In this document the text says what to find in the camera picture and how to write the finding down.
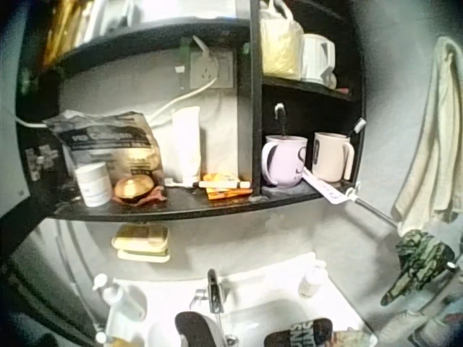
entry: white towel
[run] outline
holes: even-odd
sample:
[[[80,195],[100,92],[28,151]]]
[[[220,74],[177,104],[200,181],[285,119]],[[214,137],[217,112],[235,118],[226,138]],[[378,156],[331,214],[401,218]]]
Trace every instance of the white towel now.
[[[439,218],[463,213],[463,53],[450,38],[438,39],[420,144],[392,207],[399,235],[423,230]]]

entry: camouflage cloth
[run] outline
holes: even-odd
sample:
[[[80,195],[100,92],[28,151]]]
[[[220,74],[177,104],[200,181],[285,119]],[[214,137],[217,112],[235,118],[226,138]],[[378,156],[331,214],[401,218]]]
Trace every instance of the camouflage cloth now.
[[[401,295],[420,291],[455,259],[454,251],[436,237],[419,230],[409,231],[396,245],[401,272],[393,286],[381,299],[386,306]]]

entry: drain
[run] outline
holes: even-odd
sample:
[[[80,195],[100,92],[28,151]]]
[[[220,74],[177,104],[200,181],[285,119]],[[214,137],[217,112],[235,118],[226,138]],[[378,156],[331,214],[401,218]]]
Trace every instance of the drain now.
[[[225,336],[225,341],[226,341],[227,347],[239,347],[239,341],[235,335]]]

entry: yellow bag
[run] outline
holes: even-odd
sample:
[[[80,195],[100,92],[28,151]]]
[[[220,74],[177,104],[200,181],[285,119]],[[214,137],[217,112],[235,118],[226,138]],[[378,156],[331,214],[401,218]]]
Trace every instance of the yellow bag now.
[[[304,30],[294,21],[283,1],[277,3],[284,16],[275,9],[274,0],[260,9],[260,42],[262,43],[263,73],[268,76],[300,80]]]

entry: electrical outlet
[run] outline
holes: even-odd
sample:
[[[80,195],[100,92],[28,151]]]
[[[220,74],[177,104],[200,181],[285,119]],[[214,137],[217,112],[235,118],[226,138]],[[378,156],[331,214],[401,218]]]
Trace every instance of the electrical outlet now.
[[[202,51],[193,51],[190,54],[190,88],[197,89],[217,75],[216,82],[211,88],[233,88],[233,52],[211,50],[211,56],[205,56]]]

